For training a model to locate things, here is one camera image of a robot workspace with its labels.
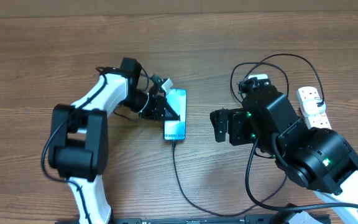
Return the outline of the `Samsung Galaxy smartphone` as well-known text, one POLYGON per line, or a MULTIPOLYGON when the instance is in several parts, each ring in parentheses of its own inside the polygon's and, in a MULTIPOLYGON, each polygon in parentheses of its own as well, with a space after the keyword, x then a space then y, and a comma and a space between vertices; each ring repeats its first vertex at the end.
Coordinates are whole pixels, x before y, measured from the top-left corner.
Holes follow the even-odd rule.
POLYGON ((184 140, 186 133, 185 89, 172 88, 166 94, 168 108, 165 110, 163 138, 167 141, 184 140))

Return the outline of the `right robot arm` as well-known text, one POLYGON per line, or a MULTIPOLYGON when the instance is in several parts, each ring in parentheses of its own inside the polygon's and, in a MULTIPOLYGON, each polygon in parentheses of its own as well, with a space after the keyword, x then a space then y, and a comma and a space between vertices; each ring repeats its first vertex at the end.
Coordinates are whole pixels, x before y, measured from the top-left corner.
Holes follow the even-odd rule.
POLYGON ((349 142, 329 128, 307 127, 287 96, 268 78, 240 82, 246 94, 237 109, 211 112, 217 142, 252 144, 275 159, 276 166, 300 187, 312 190, 322 203, 273 206, 249 198, 258 206, 279 212, 332 208, 344 223, 358 223, 358 154, 349 142))

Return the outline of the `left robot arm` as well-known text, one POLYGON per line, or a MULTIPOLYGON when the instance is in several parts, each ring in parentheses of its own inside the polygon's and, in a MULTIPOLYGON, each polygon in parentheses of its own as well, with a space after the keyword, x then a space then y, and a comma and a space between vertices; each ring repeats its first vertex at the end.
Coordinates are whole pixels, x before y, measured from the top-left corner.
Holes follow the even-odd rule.
POLYGON ((120 67, 96 67, 99 80, 81 99, 58 104, 52 111, 50 136, 43 148, 40 166, 53 181, 66 183, 75 198, 79 218, 75 223, 113 223, 103 184, 108 164, 108 118, 125 106, 140 118, 178 121, 182 117, 166 96, 173 82, 158 75, 147 77, 152 86, 139 89, 140 76, 147 76, 134 58, 123 58, 120 67))

